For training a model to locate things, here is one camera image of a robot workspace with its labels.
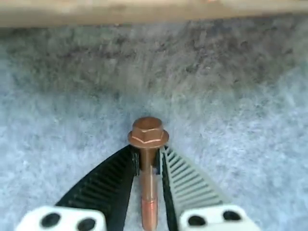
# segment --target black rubber pad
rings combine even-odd
[[[136,157],[129,145],[81,179],[56,206],[95,209],[104,213],[109,231],[124,228]]]
[[[163,156],[162,158],[162,175],[163,175],[163,190],[164,190],[164,200],[166,204],[166,216],[168,228],[170,231],[178,231],[178,223],[175,214],[175,209],[173,205],[172,193],[169,186],[169,177],[167,171],[167,163],[166,158]]]

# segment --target screw hole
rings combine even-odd
[[[59,223],[60,218],[61,216],[57,213],[49,213],[41,220],[41,226],[44,228],[56,226]]]
[[[234,211],[225,211],[223,213],[223,218],[225,220],[241,220],[240,215]]]
[[[203,226],[206,224],[204,218],[200,217],[200,216],[191,216],[188,219],[188,224],[190,226]]]
[[[77,229],[78,231],[90,231],[95,226],[95,220],[92,218],[83,219],[78,223]]]

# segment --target bolt thread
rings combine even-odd
[[[155,231],[157,228],[157,199],[141,200],[142,226],[145,231]]]

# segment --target ridged grip pad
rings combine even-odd
[[[134,152],[127,146],[99,164],[56,204],[101,211],[107,229],[122,231],[133,178]]]
[[[170,231],[178,230],[183,212],[230,203],[229,198],[190,160],[170,147],[160,149],[164,199]]]

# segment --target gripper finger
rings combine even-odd
[[[170,231],[260,230],[188,158],[167,146],[160,149],[160,157]]]

